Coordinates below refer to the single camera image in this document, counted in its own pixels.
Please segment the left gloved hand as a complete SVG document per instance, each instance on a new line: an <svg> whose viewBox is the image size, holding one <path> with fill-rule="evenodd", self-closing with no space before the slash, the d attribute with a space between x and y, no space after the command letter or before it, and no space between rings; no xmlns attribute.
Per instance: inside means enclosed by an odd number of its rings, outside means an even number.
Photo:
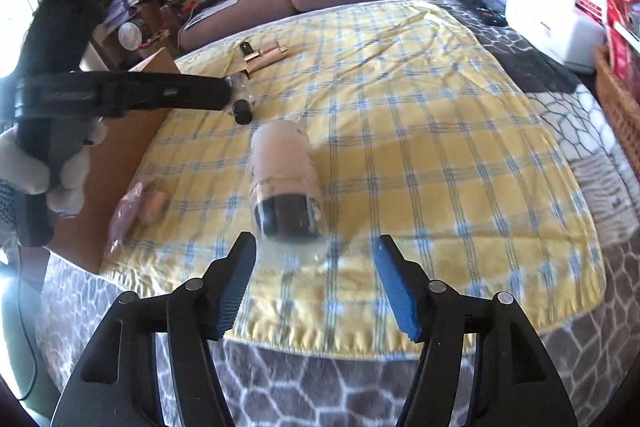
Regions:
<svg viewBox="0 0 640 427"><path fill-rule="evenodd" d="M84 205L84 185L90 171L90 148L103 142L107 127L93 121L79 152L65 161L58 184L50 182L50 170L42 161L17 145L14 129L1 135L1 225L15 228L15 196L46 195L50 210L62 216L77 216Z"/></svg>

